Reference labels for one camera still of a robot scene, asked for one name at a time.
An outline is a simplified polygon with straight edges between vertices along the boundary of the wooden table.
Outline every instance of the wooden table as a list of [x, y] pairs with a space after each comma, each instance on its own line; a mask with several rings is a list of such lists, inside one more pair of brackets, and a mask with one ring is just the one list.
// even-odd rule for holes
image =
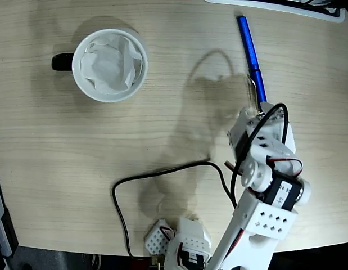
[[[20, 245], [124, 255], [113, 183], [209, 155], [229, 181], [226, 131], [252, 104], [240, 11], [268, 99], [287, 104], [313, 186], [278, 250], [348, 241], [348, 18], [334, 24], [204, 0], [0, 0], [0, 179]], [[150, 52], [134, 97], [99, 103], [70, 73], [51, 70], [53, 55], [117, 26], [135, 29]], [[216, 247], [232, 216], [211, 168], [118, 193], [135, 255], [146, 253], [143, 238], [159, 218], [200, 218]]]

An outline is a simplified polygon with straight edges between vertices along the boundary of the white tray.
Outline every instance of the white tray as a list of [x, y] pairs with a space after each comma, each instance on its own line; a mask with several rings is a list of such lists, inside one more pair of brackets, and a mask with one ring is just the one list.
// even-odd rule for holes
[[205, 1], [209, 3], [227, 4], [227, 5], [235, 5], [235, 6], [243, 6], [243, 7], [258, 7], [258, 8], [264, 8], [266, 10], [288, 12], [288, 13], [299, 14], [299, 15], [303, 15], [307, 17], [316, 18], [316, 19], [321, 19], [325, 21], [331, 21], [334, 23], [342, 23], [345, 19], [344, 9], [340, 10], [339, 17], [334, 17], [334, 16], [322, 14], [315, 11], [303, 10], [301, 8], [288, 7], [288, 6], [283, 6], [280, 4], [264, 3], [264, 2], [258, 2], [253, 0], [205, 0]]

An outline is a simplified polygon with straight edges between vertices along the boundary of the red wire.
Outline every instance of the red wire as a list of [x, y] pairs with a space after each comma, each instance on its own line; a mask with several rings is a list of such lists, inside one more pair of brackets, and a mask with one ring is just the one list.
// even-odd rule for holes
[[244, 230], [240, 229], [239, 234], [237, 235], [237, 237], [235, 238], [234, 242], [231, 244], [228, 252], [226, 253], [225, 258], [231, 253], [231, 251], [234, 249], [234, 247], [237, 245], [237, 243], [239, 242], [240, 238], [243, 235]]
[[183, 243], [180, 243], [180, 245], [178, 247], [177, 257], [176, 257], [177, 262], [178, 262], [178, 266], [181, 266], [181, 264], [180, 264], [180, 253], [181, 253], [182, 249], [183, 249]]
[[164, 230], [169, 230], [172, 231], [175, 237], [175, 232], [173, 229], [169, 228], [169, 227], [165, 227], [165, 226], [160, 226], [160, 231], [162, 232], [162, 234], [166, 237], [166, 239], [168, 239], [169, 241], [171, 240], [170, 237], [166, 234], [166, 232]]
[[231, 164], [230, 161], [225, 161], [224, 165], [232, 172], [234, 172], [235, 170], [235, 166]]
[[293, 159], [291, 157], [287, 157], [287, 158], [286, 157], [284, 157], [284, 158], [280, 157], [280, 158], [276, 158], [276, 159], [268, 159], [268, 161], [273, 161], [273, 162], [276, 162], [276, 161], [297, 161], [297, 162], [300, 163], [301, 169], [296, 174], [294, 174], [294, 177], [297, 177], [297, 176], [299, 176], [302, 173], [302, 166], [303, 166], [303, 164], [302, 164], [302, 161], [300, 159]]

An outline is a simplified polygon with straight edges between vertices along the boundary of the black mug handle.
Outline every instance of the black mug handle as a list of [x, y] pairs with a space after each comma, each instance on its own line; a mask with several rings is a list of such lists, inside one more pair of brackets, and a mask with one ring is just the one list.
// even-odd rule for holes
[[51, 60], [51, 68], [56, 71], [72, 71], [73, 56], [73, 52], [55, 55]]

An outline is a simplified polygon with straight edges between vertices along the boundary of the perforated bracket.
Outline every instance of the perforated bracket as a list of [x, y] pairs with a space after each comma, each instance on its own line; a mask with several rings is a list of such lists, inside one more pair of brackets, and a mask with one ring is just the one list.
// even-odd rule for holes
[[290, 231], [297, 212], [268, 205], [245, 190], [233, 215], [245, 231], [283, 240]]
[[145, 247], [151, 255], [165, 255], [167, 252], [169, 240], [160, 230], [162, 226], [169, 228], [166, 220], [159, 219], [145, 238]]

